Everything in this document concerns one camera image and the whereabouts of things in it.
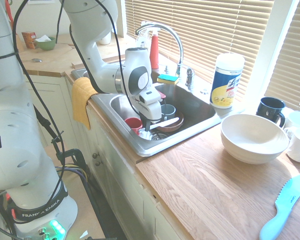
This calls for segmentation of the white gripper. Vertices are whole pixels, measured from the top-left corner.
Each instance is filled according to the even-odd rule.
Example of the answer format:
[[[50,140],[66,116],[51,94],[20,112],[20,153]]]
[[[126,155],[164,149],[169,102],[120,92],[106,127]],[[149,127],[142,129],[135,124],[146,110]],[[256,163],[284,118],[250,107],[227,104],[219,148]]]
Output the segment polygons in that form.
[[[141,101],[134,101],[134,107],[146,119],[143,120],[143,128],[145,132],[150,130],[150,126],[157,123],[162,118],[161,104],[159,101],[154,103],[145,104]]]

